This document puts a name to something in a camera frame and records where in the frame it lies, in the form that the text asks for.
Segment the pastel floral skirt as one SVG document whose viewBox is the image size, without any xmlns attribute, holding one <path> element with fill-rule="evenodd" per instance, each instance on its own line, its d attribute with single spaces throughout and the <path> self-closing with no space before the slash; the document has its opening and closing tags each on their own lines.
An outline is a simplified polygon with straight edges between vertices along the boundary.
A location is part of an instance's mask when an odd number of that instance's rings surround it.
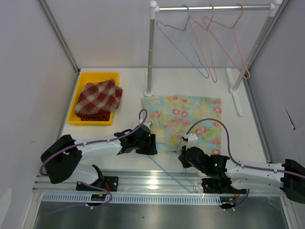
<svg viewBox="0 0 305 229">
<path fill-rule="evenodd" d="M 220 154 L 222 115 L 220 98 L 170 95 L 141 99 L 148 112 L 158 153 L 181 150 L 186 133 L 198 137 L 196 146 L 207 154 Z"/>
</svg>

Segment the red plaid skirt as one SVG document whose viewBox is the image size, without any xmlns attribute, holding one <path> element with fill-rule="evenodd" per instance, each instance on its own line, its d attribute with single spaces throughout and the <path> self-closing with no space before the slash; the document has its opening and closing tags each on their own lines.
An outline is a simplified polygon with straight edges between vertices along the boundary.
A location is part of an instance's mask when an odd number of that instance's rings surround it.
<svg viewBox="0 0 305 229">
<path fill-rule="evenodd" d="M 123 89 L 114 80 L 87 83 L 78 97 L 74 113 L 84 116 L 114 112 L 120 107 L 122 93 Z"/>
</svg>

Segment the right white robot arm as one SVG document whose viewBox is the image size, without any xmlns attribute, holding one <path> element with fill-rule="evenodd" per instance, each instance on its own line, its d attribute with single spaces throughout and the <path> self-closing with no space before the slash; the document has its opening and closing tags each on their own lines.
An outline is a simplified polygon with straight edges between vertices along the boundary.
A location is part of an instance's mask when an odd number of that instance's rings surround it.
<svg viewBox="0 0 305 229">
<path fill-rule="evenodd" d="M 283 192 L 291 201 L 305 202 L 305 168 L 294 160 L 277 164 L 233 161 L 228 156 L 209 156 L 197 147 L 183 147 L 178 159 L 184 168 L 194 167 L 207 176 L 201 183 L 204 193 L 244 194 L 248 190 L 264 190 Z"/>
</svg>

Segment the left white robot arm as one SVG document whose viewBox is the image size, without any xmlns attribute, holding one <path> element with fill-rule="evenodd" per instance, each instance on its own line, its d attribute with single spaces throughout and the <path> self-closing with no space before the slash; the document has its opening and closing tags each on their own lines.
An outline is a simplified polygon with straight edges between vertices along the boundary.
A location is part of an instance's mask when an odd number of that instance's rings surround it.
<svg viewBox="0 0 305 229">
<path fill-rule="evenodd" d="M 111 155 L 117 156 L 135 151 L 141 155 L 155 155 L 156 135 L 146 125 L 114 133 L 106 139 L 92 141 L 75 140 L 71 135 L 60 137 L 42 155 L 40 173 L 48 176 L 52 184 L 66 180 L 76 181 L 77 191 L 113 191 L 97 165 L 85 165 L 84 160 Z"/>
</svg>

